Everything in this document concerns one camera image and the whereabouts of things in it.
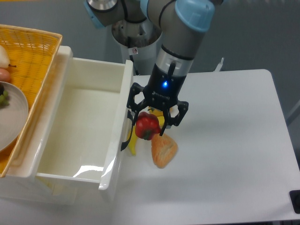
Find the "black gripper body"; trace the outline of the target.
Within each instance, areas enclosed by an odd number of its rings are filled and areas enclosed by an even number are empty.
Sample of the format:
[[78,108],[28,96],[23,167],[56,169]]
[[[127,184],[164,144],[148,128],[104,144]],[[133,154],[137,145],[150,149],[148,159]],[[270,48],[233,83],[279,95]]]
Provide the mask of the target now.
[[186,76],[176,75],[175,66],[176,63],[172,62],[166,72],[154,66],[148,84],[143,89],[147,106],[164,111],[177,105],[180,112],[188,110],[188,103],[178,100]]

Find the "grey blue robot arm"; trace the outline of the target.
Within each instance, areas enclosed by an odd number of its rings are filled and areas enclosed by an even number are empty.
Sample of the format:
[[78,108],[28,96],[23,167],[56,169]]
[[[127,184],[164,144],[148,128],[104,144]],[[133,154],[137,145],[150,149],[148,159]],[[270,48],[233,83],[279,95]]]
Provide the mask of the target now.
[[99,27],[125,21],[151,22],[162,34],[162,44],[145,87],[134,83],[127,107],[134,116],[147,106],[163,112],[163,129],[178,126],[188,103],[178,95],[195,55],[210,28],[220,0],[87,0],[85,8]]

